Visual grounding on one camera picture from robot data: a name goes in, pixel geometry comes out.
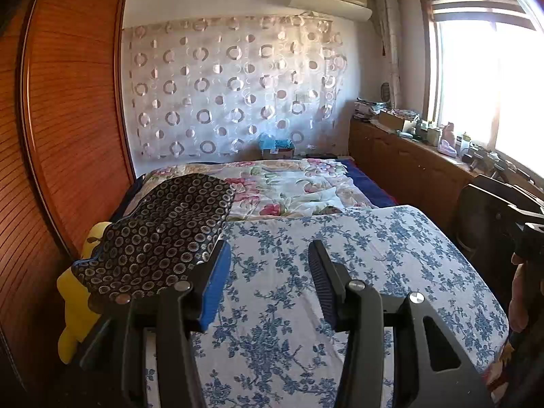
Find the person's right hand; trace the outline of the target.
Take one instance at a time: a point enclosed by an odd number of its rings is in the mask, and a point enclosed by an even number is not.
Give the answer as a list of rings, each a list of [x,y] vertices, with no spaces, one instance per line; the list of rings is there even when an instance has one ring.
[[[529,321],[529,306],[538,295],[543,295],[543,265],[527,261],[514,253],[511,258],[516,266],[512,282],[512,297],[508,308],[510,327],[520,333]]]

